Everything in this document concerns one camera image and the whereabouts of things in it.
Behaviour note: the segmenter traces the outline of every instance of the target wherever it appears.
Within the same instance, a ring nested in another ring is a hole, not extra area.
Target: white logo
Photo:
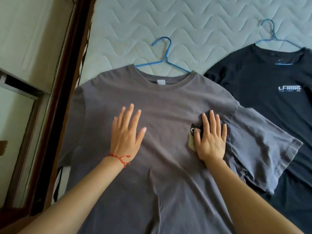
[[[279,86],[278,87],[278,91],[280,92],[292,92],[292,91],[296,91],[296,92],[300,92],[301,91],[301,86],[299,85],[283,85],[283,86]]]

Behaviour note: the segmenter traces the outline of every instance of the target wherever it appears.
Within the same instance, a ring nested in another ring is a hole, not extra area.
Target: wooden bed frame
[[[0,229],[23,217],[34,216],[51,205],[57,177],[57,160],[65,132],[69,101],[79,78],[80,62],[87,44],[95,2],[96,0],[78,0],[76,2],[59,72],[51,94],[39,149],[34,161],[26,203],[22,208],[2,209]]]

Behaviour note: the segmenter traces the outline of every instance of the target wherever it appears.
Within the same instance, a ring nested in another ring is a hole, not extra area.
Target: red string bracelet
[[[115,154],[110,153],[108,156],[113,156],[113,157],[118,158],[118,159],[119,159],[119,160],[123,163],[124,168],[126,168],[126,165],[127,165],[127,164],[130,164],[129,162],[128,162],[128,163],[126,163],[126,162],[124,162],[124,161],[122,160],[122,158],[123,158],[123,157],[131,157],[130,155],[127,155],[127,156],[122,156],[122,157],[117,157]]]

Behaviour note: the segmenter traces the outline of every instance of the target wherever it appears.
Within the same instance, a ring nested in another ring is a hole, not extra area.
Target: hand
[[[115,154],[117,157],[129,155],[130,157],[122,158],[124,162],[133,160],[140,149],[141,142],[146,132],[146,127],[144,127],[140,130],[138,136],[135,137],[141,110],[138,110],[134,115],[129,127],[133,108],[134,105],[130,104],[129,109],[125,113],[126,108],[123,107],[119,117],[114,118],[112,125],[111,153]]]
[[[209,112],[210,124],[205,113],[202,114],[203,135],[200,139],[198,129],[195,129],[194,139],[198,157],[208,164],[212,159],[223,160],[225,153],[225,143],[227,139],[227,125],[223,124],[221,135],[221,123],[218,114],[216,116],[213,110]]]

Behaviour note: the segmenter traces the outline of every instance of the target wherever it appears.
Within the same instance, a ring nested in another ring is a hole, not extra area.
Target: white mattress
[[[79,84],[103,71],[162,59],[168,36],[171,62],[203,74],[220,59],[263,38],[275,21],[278,38],[312,48],[312,0],[97,0]],[[286,42],[259,47],[296,51]],[[161,76],[183,74],[166,63],[141,67]]]

